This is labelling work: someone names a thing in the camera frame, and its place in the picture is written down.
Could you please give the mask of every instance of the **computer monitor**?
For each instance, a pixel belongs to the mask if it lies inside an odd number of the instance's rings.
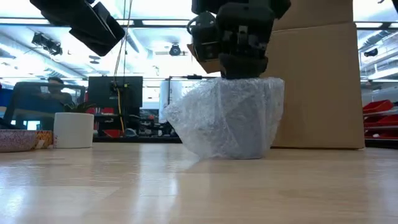
[[[118,107],[118,95],[112,90],[114,77],[89,77],[88,79],[88,101],[97,107]],[[125,108],[142,107],[142,77],[117,77],[118,86],[127,85],[123,88],[122,102]]]

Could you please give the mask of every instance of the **mechanical arm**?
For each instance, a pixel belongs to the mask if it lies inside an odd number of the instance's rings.
[[[193,0],[192,12],[198,16],[187,30],[197,59],[218,58],[227,79],[258,77],[267,68],[265,53],[274,21],[290,5],[290,0]]]

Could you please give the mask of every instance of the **table surface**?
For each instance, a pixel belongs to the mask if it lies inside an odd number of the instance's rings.
[[[181,144],[1,154],[2,224],[398,223],[398,151],[273,149],[204,160]]]

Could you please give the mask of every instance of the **person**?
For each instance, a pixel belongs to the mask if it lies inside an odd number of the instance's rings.
[[[63,85],[62,79],[58,77],[50,77],[47,81],[52,84]],[[50,98],[59,100],[64,105],[73,103],[72,96],[69,93],[61,92],[61,90],[62,87],[49,86]]]

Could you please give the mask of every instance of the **bubble wrap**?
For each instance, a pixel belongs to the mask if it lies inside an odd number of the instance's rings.
[[[170,104],[164,115],[201,158],[257,159],[275,138],[283,104],[279,78],[215,78]]]

